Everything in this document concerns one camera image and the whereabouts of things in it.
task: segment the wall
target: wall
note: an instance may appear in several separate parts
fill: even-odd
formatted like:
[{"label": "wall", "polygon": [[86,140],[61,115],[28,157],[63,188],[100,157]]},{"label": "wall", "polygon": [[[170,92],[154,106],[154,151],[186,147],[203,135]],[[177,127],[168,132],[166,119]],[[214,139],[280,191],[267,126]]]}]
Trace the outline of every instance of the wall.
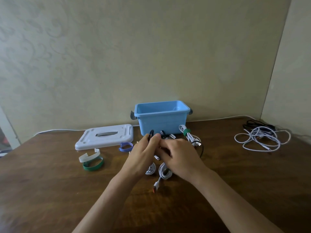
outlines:
[{"label": "wall", "polygon": [[311,143],[311,0],[292,0],[262,119]]},{"label": "wall", "polygon": [[0,104],[23,142],[150,101],[259,118],[290,0],[0,2]]}]

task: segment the coiled white cable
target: coiled white cable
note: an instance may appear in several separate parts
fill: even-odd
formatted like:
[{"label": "coiled white cable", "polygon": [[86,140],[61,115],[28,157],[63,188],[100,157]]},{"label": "coiled white cable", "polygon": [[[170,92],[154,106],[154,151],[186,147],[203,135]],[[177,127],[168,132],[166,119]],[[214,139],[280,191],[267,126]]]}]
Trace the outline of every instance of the coiled white cable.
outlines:
[{"label": "coiled white cable", "polygon": [[159,175],[160,175],[160,178],[158,179],[158,181],[153,185],[153,192],[156,192],[157,189],[159,188],[159,182],[161,179],[164,179],[164,180],[167,180],[169,179],[172,175],[173,175],[173,172],[168,169],[168,167],[166,166],[165,163],[162,163],[159,167]]},{"label": "coiled white cable", "polygon": [[[187,129],[187,127],[186,127],[185,125],[179,125],[179,130],[180,130],[182,133],[184,133],[185,129]],[[192,143],[193,146],[198,146],[198,145],[200,145],[200,144],[198,144],[197,142],[194,142],[194,141],[200,141],[200,142],[201,142],[200,138],[197,137],[197,136],[191,135],[190,132],[187,132],[186,138],[187,138],[188,141],[190,141],[190,142]]]},{"label": "coiled white cable", "polygon": [[[274,131],[266,126],[260,126],[260,127],[257,127],[257,128],[254,128],[251,132],[247,131],[246,129],[244,129],[244,131],[246,131],[247,133],[239,133],[239,134],[236,134],[234,136],[234,140],[238,143],[241,143],[243,144],[243,148],[244,149],[247,149],[247,150],[251,150],[251,151],[258,151],[258,152],[273,152],[273,151],[276,151],[278,150],[281,145],[284,145],[286,143],[288,143],[291,139],[291,134],[289,131],[286,131],[286,130],[279,130],[279,131]],[[288,140],[284,143],[281,143],[281,141],[277,138],[277,132],[287,132],[289,137],[288,137]],[[236,139],[237,136],[239,135],[248,135],[249,138],[246,140],[246,141],[238,141]],[[259,140],[263,137],[267,137],[269,138],[270,140],[276,142],[277,144],[276,145],[267,145],[267,144],[264,144],[262,142],[260,142]],[[249,148],[246,148],[245,145],[251,141],[255,141],[256,143],[258,143],[259,145],[261,145],[263,148],[265,148],[266,150],[254,150],[254,149],[249,149]]]},{"label": "coiled white cable", "polygon": [[156,171],[156,165],[154,163],[152,163],[152,165],[149,166],[146,175],[152,175],[154,174]]}]

